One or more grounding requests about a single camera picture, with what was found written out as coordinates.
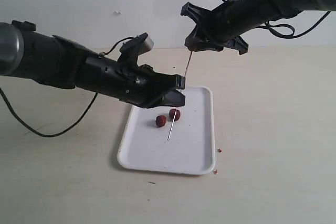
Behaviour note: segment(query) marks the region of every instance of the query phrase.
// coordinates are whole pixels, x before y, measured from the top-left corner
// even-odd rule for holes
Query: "beige table surface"
[[[187,84],[213,91],[217,175],[120,168],[130,107],[117,99],[98,96],[76,128],[51,139],[23,128],[0,101],[0,223],[335,223],[335,50],[194,55]],[[140,62],[183,74],[187,58],[185,49],[158,49]],[[66,128],[93,97],[30,80],[0,77],[0,85],[45,133]]]

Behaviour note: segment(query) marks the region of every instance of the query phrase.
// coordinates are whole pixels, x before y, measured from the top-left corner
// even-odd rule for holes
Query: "white wall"
[[[156,47],[181,47],[194,23],[180,16],[186,2],[212,9],[220,0],[0,0],[0,20],[30,20],[38,31],[57,34],[91,48],[108,47],[116,40],[148,32]],[[113,15],[117,10],[120,16]],[[300,15],[291,21],[298,31],[306,30],[322,13]],[[251,46],[336,45],[336,17],[331,15],[303,39],[285,41],[263,30],[244,36]]]

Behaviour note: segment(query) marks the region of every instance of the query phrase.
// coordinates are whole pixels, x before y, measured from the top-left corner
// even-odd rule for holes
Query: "red berry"
[[[163,127],[167,123],[167,118],[164,115],[159,115],[156,117],[156,125],[158,127]]]
[[[175,110],[176,110],[176,116],[175,116],[175,121],[178,121],[181,117],[181,112],[177,109],[171,109],[169,110],[169,117],[171,120],[174,119],[174,115],[175,115]]]

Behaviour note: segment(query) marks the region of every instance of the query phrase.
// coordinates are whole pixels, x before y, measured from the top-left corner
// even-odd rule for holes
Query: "white tray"
[[[187,87],[181,118],[174,123],[169,107],[141,109],[133,106],[118,151],[119,164],[127,169],[202,175],[215,166],[212,93],[205,87]],[[158,128],[155,119],[166,115],[167,124]]]

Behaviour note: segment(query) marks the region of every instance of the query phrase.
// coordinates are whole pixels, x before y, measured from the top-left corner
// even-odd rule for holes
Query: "thin metal stick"
[[[190,51],[190,55],[189,55],[189,60],[188,60],[188,64],[185,68],[185,72],[184,72],[184,78],[187,76],[187,71],[188,71],[188,68],[189,68],[189,64],[190,64],[190,60],[191,60],[191,55],[193,54],[192,51]],[[173,122],[172,122],[172,125],[170,126],[170,130],[169,130],[169,135],[168,135],[168,139],[167,141],[169,141],[170,139],[170,136],[172,134],[172,130],[173,130],[173,126],[174,126],[174,122],[175,122],[175,117],[176,117],[176,112],[177,112],[177,107],[175,107],[175,113],[174,113],[174,117],[173,117]]]

